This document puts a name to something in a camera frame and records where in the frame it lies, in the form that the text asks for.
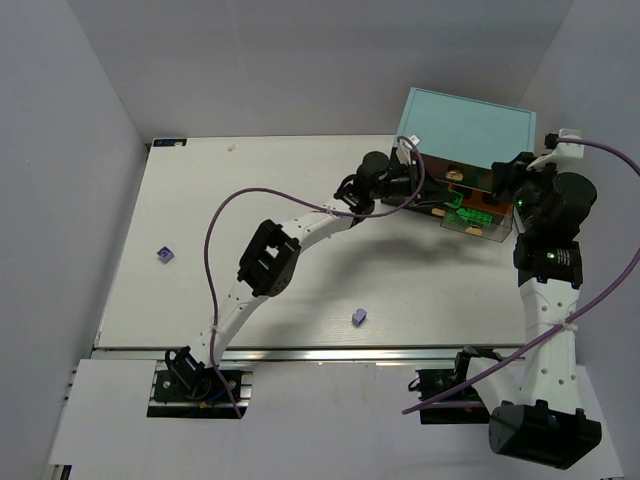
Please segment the green lego plate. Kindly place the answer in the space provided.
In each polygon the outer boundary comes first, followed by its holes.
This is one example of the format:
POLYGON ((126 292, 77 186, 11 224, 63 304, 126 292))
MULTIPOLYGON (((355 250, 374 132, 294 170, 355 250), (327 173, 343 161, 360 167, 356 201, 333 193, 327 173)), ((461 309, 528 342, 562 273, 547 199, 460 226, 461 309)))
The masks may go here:
POLYGON ((483 211, 459 208, 456 213, 465 218, 469 224, 486 226, 493 223, 493 216, 483 211))

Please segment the green yellow lego cube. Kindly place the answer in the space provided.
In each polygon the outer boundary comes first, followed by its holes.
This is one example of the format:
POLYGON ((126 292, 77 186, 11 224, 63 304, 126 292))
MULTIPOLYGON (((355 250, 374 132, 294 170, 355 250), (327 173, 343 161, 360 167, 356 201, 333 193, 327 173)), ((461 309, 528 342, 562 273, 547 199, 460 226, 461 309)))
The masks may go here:
POLYGON ((452 191, 452 194, 455 197, 454 201, 452 202, 452 205, 453 205, 454 208, 457 208, 457 207, 459 207, 461 205, 461 203, 462 203, 462 201, 464 199, 464 196, 460 192, 457 192, 457 191, 452 191))

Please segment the green long lego brick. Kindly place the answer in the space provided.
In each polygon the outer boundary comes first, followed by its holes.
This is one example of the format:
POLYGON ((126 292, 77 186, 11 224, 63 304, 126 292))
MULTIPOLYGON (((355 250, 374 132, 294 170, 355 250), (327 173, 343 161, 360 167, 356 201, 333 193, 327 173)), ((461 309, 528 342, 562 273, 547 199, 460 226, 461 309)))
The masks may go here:
POLYGON ((468 223, 466 221, 465 218, 459 216, 457 213, 455 212, 448 212, 446 217, 445 217, 445 221, 448 224, 454 225, 458 228, 462 228, 462 229, 466 229, 468 226, 468 223))

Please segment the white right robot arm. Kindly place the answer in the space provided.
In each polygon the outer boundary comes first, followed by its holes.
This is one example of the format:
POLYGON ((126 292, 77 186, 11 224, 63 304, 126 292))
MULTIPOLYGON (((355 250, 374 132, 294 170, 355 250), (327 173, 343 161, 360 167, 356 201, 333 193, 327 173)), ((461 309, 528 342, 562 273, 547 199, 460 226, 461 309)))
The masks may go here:
POLYGON ((576 327, 569 322, 583 283, 576 237, 597 198, 585 177, 535 165, 520 153, 492 165, 493 196, 513 205, 519 226, 513 263, 525 314, 525 373, 505 369, 473 388, 490 414, 489 444, 498 454, 567 470, 602 440, 576 385, 576 327))

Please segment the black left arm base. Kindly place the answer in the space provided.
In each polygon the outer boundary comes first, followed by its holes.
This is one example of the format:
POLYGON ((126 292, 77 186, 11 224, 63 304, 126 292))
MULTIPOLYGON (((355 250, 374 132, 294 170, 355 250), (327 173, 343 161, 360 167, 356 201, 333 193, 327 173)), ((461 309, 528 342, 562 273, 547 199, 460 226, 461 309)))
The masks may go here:
POLYGON ((222 370, 229 387, 189 347, 167 350, 154 374, 146 416, 152 419, 239 420, 249 402, 249 373, 222 370))

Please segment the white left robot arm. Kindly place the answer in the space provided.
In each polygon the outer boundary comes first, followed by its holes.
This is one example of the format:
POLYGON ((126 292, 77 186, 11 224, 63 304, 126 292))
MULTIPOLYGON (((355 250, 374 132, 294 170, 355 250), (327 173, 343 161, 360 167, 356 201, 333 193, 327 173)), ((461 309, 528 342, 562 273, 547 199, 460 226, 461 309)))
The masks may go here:
POLYGON ((245 322, 266 300, 291 283, 302 253, 332 235, 352 229, 366 219, 383 218, 405 207, 454 205, 461 196, 438 183, 418 151, 401 162, 396 155, 367 153, 355 173, 346 176, 333 197, 316 205, 266 187, 249 187, 229 195, 216 209, 203 246, 204 270, 212 296, 210 323, 190 345, 166 358, 200 372, 219 365, 222 354, 245 322), (271 194, 310 212, 284 223, 260 223, 239 259, 236 280, 224 301, 216 295, 209 247, 213 228, 225 207, 249 193, 271 194))

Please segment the teal drawer organizer box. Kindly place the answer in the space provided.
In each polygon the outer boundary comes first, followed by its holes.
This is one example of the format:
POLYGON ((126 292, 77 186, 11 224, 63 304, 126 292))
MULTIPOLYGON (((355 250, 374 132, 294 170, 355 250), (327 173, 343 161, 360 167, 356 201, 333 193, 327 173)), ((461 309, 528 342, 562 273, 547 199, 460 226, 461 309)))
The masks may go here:
POLYGON ((511 205, 491 194, 495 162, 509 162, 534 149, 536 113, 454 95, 411 88, 399 136, 409 138, 428 173, 458 205, 501 218, 511 205))

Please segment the lilac lego piece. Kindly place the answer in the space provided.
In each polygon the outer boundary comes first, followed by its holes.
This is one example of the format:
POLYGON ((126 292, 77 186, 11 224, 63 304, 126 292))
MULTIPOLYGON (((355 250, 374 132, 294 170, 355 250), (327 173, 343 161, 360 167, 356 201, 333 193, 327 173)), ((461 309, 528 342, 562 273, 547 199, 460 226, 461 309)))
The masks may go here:
POLYGON ((367 311, 365 309, 359 308, 352 314, 352 323, 359 327, 367 318, 367 311))

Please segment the dark corner label sticker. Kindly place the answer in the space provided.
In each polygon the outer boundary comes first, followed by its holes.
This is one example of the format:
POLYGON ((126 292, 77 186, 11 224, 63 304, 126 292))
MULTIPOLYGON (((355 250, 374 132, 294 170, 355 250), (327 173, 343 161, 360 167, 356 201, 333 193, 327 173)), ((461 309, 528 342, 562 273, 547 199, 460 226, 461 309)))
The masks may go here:
POLYGON ((153 148, 174 148, 184 147, 187 144, 186 138, 156 138, 152 142, 153 148))

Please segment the purple lego piece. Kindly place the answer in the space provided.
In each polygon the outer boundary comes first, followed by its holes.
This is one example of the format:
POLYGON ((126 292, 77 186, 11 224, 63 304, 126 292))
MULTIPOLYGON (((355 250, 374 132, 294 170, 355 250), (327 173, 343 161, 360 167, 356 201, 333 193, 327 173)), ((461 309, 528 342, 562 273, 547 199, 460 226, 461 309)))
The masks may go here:
POLYGON ((170 262, 175 258, 174 252, 167 246, 161 247, 156 252, 156 255, 158 257, 158 260, 163 264, 167 264, 168 262, 170 262))

